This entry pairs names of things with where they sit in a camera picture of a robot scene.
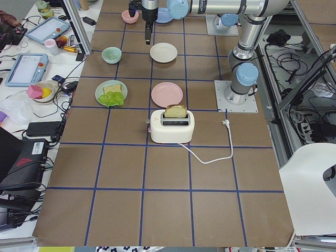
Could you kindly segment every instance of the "bread slice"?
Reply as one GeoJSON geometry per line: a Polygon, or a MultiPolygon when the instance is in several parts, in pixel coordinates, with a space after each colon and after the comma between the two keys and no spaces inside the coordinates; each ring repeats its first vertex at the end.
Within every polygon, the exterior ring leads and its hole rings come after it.
{"type": "Polygon", "coordinates": [[[183,105],[169,105],[164,111],[165,118],[186,118],[187,108],[183,105]]]}
{"type": "Polygon", "coordinates": [[[104,94],[106,95],[107,92],[111,91],[111,92],[119,92],[121,93],[121,85],[117,84],[114,86],[107,86],[107,87],[103,87],[104,90],[104,94]]]}

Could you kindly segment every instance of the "lettuce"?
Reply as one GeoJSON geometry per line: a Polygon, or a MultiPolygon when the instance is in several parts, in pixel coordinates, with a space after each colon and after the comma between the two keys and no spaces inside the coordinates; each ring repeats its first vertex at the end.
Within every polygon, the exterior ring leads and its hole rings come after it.
{"type": "Polygon", "coordinates": [[[120,92],[108,91],[106,94],[102,94],[98,97],[98,101],[105,104],[106,107],[115,105],[121,106],[124,104],[124,96],[120,92]]]}

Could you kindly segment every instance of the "white curved chair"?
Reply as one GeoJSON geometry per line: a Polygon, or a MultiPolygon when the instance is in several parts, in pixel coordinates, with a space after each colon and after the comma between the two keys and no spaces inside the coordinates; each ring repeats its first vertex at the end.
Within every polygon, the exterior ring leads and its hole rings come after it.
{"type": "Polygon", "coordinates": [[[323,173],[336,164],[336,144],[312,143],[300,147],[280,169],[296,235],[336,233],[336,197],[323,173]]]}

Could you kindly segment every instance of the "pink block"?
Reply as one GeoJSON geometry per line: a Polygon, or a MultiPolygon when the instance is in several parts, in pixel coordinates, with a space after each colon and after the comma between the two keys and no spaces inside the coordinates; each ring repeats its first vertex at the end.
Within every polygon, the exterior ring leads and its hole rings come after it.
{"type": "Polygon", "coordinates": [[[33,99],[40,99],[43,95],[43,91],[39,86],[30,85],[27,89],[27,94],[33,99]]]}

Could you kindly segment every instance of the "yellow lemon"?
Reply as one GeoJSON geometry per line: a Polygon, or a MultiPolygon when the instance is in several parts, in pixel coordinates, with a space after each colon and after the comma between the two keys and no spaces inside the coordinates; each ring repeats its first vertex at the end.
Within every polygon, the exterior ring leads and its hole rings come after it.
{"type": "Polygon", "coordinates": [[[51,94],[51,90],[49,88],[42,88],[42,92],[43,92],[42,97],[41,97],[42,99],[46,98],[47,96],[51,94]]]}

